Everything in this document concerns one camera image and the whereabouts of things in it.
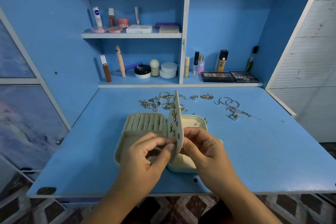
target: blue desk surface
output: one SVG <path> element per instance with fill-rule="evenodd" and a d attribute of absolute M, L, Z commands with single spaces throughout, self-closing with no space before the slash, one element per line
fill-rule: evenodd
<path fill-rule="evenodd" d="M 139 100 L 174 89 L 99 89 L 60 148 L 28 191 L 56 187 L 55 197 L 101 196 L 112 185 L 119 167 L 114 152 L 128 115 L 151 112 Z M 243 183 L 255 193 L 336 191 L 336 161 L 265 90 L 259 87 L 180 88 L 187 114 L 207 118 L 208 130 L 224 143 Z M 208 92 L 213 100 L 192 95 Z M 232 120 L 214 100 L 228 96 L 240 109 L 258 117 Z M 152 194 L 209 193 L 198 175 L 167 168 Z"/>

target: cabinet door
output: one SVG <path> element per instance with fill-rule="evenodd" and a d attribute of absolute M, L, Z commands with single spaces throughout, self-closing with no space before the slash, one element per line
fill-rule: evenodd
<path fill-rule="evenodd" d="M 41 86 L 0 86 L 0 154 L 43 169 L 68 130 Z"/>
<path fill-rule="evenodd" d="M 0 78 L 35 78 L 0 20 Z"/>

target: perfume bottle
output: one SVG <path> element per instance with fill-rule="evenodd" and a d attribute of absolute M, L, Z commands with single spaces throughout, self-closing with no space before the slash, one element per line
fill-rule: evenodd
<path fill-rule="evenodd" d="M 199 61 L 198 61 L 198 67 L 197 67 L 197 73 L 200 74 L 204 72 L 204 55 L 199 56 Z"/>
<path fill-rule="evenodd" d="M 195 52 L 195 58 L 194 58 L 194 69 L 192 71 L 192 77 L 193 79 L 196 78 L 196 70 L 197 70 L 197 64 L 198 64 L 198 56 L 200 52 Z"/>

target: cabinet knob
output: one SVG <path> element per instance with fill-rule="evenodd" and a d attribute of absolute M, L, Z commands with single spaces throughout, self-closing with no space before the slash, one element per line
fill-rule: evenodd
<path fill-rule="evenodd" d="M 55 144 L 56 144 L 56 145 L 61 145 L 61 143 L 63 142 L 63 140 L 64 140 L 64 137 L 61 137 L 60 139 L 58 139 L 58 140 L 55 142 Z"/>

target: purple case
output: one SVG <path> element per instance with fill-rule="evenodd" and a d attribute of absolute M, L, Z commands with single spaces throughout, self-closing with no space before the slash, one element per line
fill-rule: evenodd
<path fill-rule="evenodd" d="M 157 22 L 155 24 L 156 29 L 160 29 L 161 26 L 180 26 L 180 24 L 176 22 Z"/>

